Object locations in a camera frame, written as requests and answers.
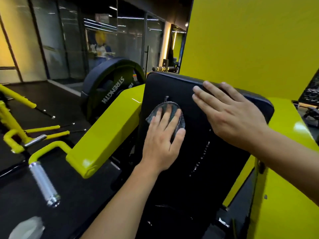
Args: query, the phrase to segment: black rubber floor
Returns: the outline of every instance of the black rubber floor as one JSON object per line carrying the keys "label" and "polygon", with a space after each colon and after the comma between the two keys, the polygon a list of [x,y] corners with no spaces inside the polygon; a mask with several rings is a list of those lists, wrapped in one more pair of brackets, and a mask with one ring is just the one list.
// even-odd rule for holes
{"label": "black rubber floor", "polygon": [[[69,127],[70,131],[90,128],[81,113],[78,96],[47,82],[8,87],[56,116],[55,120],[51,120],[38,111],[11,100],[9,101],[11,111],[22,128],[66,125],[72,122],[75,122],[75,125]],[[76,143],[82,135],[83,133],[71,134],[69,140]],[[2,134],[0,138],[0,170],[3,170],[21,161],[23,157],[12,154],[2,140]],[[51,141],[53,140],[35,145],[29,150],[30,153]],[[20,222],[33,216],[41,217],[46,227],[42,239],[69,238],[71,233],[113,195],[110,184],[120,173],[113,165],[106,162],[91,178],[83,179],[66,162],[64,152],[59,149],[43,156],[41,163],[62,197],[61,204],[57,208],[46,206],[28,169],[0,180],[0,238],[8,238],[10,232]]]}

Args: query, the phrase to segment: hand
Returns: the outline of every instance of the hand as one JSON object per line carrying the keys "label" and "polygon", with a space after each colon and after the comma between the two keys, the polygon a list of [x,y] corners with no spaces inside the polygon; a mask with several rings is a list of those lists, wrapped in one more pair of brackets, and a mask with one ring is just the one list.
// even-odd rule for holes
{"label": "hand", "polygon": [[161,120],[162,109],[157,111],[156,116],[152,118],[144,142],[141,164],[157,174],[168,169],[176,160],[186,133],[185,129],[180,128],[174,141],[170,143],[181,115],[181,109],[176,111],[175,116],[168,123],[171,112],[172,106],[168,104]]}
{"label": "hand", "polygon": [[203,85],[214,96],[195,86],[193,100],[207,115],[214,133],[229,144],[250,151],[256,138],[270,129],[261,111],[229,84],[220,85],[229,96],[208,81]]}

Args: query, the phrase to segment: black cushion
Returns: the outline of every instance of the black cushion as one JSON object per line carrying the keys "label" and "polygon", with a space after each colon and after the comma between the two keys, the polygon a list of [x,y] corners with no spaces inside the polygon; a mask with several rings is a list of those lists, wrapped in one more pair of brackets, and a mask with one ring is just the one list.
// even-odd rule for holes
{"label": "black cushion", "polygon": [[[228,192],[250,154],[217,137],[200,108],[192,100],[192,88],[203,80],[174,73],[151,72],[146,79],[140,113],[136,157],[142,149],[152,110],[169,96],[181,107],[186,136],[173,165],[162,172],[149,196],[137,238],[201,238],[214,221]],[[252,101],[269,122],[271,102],[251,92],[238,90]]]}

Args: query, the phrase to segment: cleaning cloth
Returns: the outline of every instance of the cleaning cloth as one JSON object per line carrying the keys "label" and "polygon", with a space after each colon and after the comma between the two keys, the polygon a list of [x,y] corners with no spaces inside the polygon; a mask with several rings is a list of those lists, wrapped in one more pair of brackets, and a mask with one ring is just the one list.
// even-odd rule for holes
{"label": "cleaning cloth", "polygon": [[[171,112],[171,116],[169,118],[169,121],[171,121],[173,119],[173,117],[175,116],[175,113],[177,111],[177,109],[180,108],[180,106],[173,102],[173,101],[167,101],[168,99],[168,96],[165,97],[165,101],[159,105],[157,105],[154,110],[151,112],[151,114],[146,118],[146,121],[148,122],[148,124],[151,123],[151,120],[152,120],[152,117],[153,116],[156,116],[156,113],[157,113],[157,110],[159,108],[162,108],[162,116],[163,114],[165,113],[166,109],[167,109],[167,105],[170,104],[172,106],[172,112]],[[183,112],[181,112],[181,116],[179,118],[179,121],[178,121],[178,124],[176,126],[176,129],[173,133],[173,136],[172,136],[172,139],[174,139],[177,131],[180,129],[180,128],[185,128],[185,121],[184,121],[184,116],[183,116]]]}

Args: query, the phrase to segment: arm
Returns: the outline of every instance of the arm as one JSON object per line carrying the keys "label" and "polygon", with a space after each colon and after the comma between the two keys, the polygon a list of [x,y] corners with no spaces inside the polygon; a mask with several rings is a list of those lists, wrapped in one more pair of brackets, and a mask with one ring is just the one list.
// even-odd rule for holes
{"label": "arm", "polygon": [[214,96],[194,87],[193,100],[214,133],[250,152],[319,205],[319,154],[269,128],[261,111],[232,86],[204,82]]}
{"label": "arm", "polygon": [[168,123],[171,111],[172,107],[168,106],[162,119],[161,109],[153,117],[144,142],[141,162],[86,230],[82,239],[135,238],[146,200],[158,175],[175,161],[184,140],[185,129],[181,128],[172,144],[170,143],[181,115],[181,110],[178,109]]}

